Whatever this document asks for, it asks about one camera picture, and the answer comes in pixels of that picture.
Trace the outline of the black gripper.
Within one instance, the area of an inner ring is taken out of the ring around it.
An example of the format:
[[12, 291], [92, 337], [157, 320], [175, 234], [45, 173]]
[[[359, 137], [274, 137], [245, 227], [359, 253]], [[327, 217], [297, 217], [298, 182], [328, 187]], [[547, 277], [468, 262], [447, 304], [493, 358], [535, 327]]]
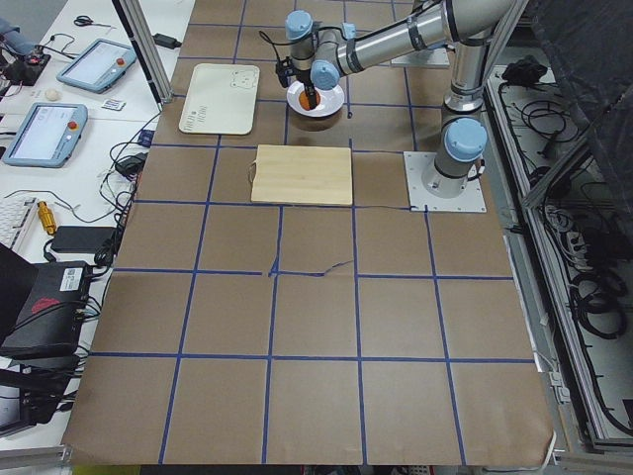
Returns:
[[278, 58], [275, 64], [275, 73], [282, 88], [290, 86], [291, 79], [295, 78], [306, 85], [304, 89], [304, 107], [315, 108], [317, 106], [317, 91], [311, 80], [311, 68], [299, 69], [289, 56]]

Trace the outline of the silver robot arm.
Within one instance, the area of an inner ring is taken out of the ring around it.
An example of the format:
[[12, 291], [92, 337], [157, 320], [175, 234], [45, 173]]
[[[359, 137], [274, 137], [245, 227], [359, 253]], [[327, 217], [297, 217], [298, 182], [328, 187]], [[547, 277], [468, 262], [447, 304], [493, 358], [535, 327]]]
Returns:
[[444, 114], [449, 119], [476, 118], [494, 61], [526, 5], [525, 1], [415, 1], [407, 16], [361, 36], [350, 23], [325, 25], [305, 10], [294, 10], [285, 20], [282, 43], [289, 55], [276, 58], [276, 74], [284, 88], [292, 77], [303, 86], [299, 110], [307, 113], [344, 76], [407, 54], [453, 46], [456, 64], [444, 97]]

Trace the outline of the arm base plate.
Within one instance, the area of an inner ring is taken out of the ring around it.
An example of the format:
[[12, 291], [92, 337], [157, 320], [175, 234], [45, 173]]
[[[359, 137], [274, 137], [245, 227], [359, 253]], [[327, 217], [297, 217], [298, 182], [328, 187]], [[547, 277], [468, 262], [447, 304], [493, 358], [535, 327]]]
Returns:
[[450, 60], [446, 47], [436, 47], [401, 55], [392, 59], [390, 65], [396, 67], [448, 69], [450, 67]]
[[435, 168], [434, 152], [405, 151], [409, 207], [415, 212], [485, 213], [481, 181], [475, 174], [448, 178]]

